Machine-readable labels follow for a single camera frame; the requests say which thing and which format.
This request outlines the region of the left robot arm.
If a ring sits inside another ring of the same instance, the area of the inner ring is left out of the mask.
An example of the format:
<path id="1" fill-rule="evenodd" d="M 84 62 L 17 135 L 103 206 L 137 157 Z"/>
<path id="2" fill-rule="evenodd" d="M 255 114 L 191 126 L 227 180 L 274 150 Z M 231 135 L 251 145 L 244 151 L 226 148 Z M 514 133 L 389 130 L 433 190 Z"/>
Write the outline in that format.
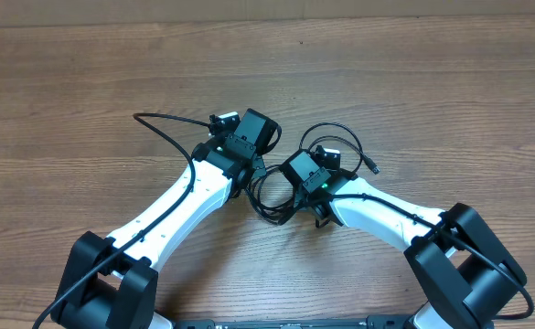
<path id="1" fill-rule="evenodd" d="M 264 171 L 281 126 L 247 110 L 212 115 L 209 139 L 184 152 L 187 167 L 142 214 L 106 237 L 88 231 L 72 246 L 47 318 L 64 328 L 173 328 L 155 310 L 158 277 L 185 237 Z"/>

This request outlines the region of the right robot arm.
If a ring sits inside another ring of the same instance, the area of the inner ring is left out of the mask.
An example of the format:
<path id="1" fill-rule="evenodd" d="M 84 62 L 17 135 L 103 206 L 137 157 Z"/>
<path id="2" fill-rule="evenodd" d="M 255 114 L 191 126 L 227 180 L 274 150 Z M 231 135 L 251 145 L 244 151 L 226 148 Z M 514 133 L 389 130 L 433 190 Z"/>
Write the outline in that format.
<path id="1" fill-rule="evenodd" d="M 470 206 L 448 210 L 417 206 L 372 186 L 340 167 L 339 153 L 299 150 L 280 167 L 300 208 L 321 219 L 368 232 L 401 252 L 426 303 L 409 328 L 491 328 L 521 294 L 532 315 L 524 270 L 486 221 Z"/>

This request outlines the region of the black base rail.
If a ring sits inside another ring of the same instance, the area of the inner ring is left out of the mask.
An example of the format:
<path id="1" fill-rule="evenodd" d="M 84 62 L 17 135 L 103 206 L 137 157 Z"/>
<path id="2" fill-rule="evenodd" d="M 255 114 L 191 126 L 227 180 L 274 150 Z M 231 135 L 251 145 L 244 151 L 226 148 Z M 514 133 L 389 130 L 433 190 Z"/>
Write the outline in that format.
<path id="1" fill-rule="evenodd" d="M 317 319 L 215 322 L 210 319 L 173 322 L 155 313 L 150 328 L 168 329 L 413 329 L 410 315 L 381 314 L 361 319 Z"/>

